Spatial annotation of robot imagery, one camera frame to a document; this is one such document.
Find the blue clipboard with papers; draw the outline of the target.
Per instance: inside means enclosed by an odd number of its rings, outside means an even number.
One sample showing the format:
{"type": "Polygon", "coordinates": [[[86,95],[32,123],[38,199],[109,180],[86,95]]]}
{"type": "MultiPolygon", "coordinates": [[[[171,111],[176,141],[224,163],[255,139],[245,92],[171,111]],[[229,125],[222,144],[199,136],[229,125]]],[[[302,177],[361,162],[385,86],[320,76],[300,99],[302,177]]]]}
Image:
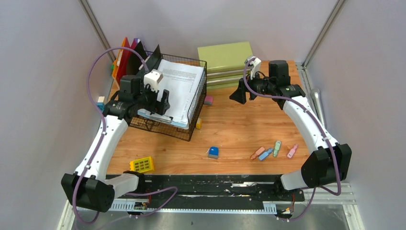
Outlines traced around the blue clipboard with papers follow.
{"type": "Polygon", "coordinates": [[[189,128],[189,109],[198,90],[198,86],[204,76],[204,67],[170,62],[161,60],[158,71],[163,74],[159,83],[158,100],[162,99],[163,91],[169,91],[170,108],[164,115],[152,113],[146,109],[138,110],[138,115],[162,123],[179,127],[189,128]]]}

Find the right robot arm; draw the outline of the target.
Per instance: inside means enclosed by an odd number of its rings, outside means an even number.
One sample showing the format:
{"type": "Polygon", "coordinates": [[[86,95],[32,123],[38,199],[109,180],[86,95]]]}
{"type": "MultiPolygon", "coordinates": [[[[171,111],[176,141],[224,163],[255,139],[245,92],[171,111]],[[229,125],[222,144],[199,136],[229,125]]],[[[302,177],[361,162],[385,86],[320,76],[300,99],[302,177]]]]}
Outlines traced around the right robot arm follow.
{"type": "Polygon", "coordinates": [[[309,150],[301,169],[280,177],[273,187],[275,197],[286,200],[294,189],[340,184],[348,175],[352,155],[349,145],[340,144],[322,126],[301,86],[291,83],[287,61],[270,61],[269,75],[265,77],[260,77],[260,66],[257,57],[245,61],[243,77],[229,98],[240,104],[258,96],[273,99],[294,122],[309,150]]]}

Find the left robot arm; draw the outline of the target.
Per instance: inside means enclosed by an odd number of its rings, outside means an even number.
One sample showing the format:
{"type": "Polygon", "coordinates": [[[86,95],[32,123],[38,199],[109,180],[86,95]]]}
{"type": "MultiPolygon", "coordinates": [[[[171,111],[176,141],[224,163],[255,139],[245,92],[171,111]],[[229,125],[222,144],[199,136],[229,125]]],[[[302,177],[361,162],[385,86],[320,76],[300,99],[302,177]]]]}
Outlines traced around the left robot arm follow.
{"type": "Polygon", "coordinates": [[[98,212],[107,212],[113,201],[132,194],[146,194],[145,176],[125,171],[106,179],[107,168],[124,132],[138,110],[163,115],[169,108],[169,91],[159,90],[163,75],[157,70],[141,76],[126,75],[124,84],[114,93],[101,111],[101,126],[84,160],[73,174],[64,174],[61,185],[70,204],[98,212]]]}

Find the orange folder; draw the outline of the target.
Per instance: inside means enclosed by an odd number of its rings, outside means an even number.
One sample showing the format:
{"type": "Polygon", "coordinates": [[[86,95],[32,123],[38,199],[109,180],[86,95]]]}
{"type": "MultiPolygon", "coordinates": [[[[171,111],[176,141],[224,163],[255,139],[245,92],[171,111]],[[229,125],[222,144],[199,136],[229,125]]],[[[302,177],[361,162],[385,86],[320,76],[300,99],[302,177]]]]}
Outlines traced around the orange folder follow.
{"type": "MultiPolygon", "coordinates": [[[[125,46],[127,46],[128,44],[129,44],[128,38],[125,37],[124,40],[123,40],[123,42],[122,42],[122,44],[121,44],[121,47],[125,47],[125,46]]],[[[114,71],[112,72],[112,77],[113,77],[114,79],[116,79],[116,76],[117,76],[117,72],[118,72],[118,69],[119,69],[119,65],[120,65],[120,61],[121,61],[121,57],[122,57],[122,52],[123,52],[123,51],[124,51],[123,49],[120,49],[120,50],[118,51],[117,58],[116,58],[116,60],[113,62],[113,64],[115,65],[115,69],[114,69],[114,71]]]]}

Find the red folder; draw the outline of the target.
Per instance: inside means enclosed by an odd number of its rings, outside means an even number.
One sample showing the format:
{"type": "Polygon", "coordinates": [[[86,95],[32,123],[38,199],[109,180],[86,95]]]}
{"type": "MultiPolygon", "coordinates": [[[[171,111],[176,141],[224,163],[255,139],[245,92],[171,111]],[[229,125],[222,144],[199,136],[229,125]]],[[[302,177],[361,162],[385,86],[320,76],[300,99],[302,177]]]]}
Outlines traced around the red folder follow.
{"type": "MultiPolygon", "coordinates": [[[[126,47],[129,47],[131,49],[136,48],[136,47],[132,48],[131,45],[129,45],[129,44],[126,47]]],[[[128,63],[128,60],[129,60],[129,58],[130,58],[130,56],[132,54],[133,53],[131,51],[128,51],[128,50],[124,50],[122,52],[122,57],[121,57],[119,69],[118,69],[117,76],[116,76],[116,79],[115,79],[115,82],[117,83],[118,87],[120,87],[121,78],[126,74],[127,63],[128,63]]]]}

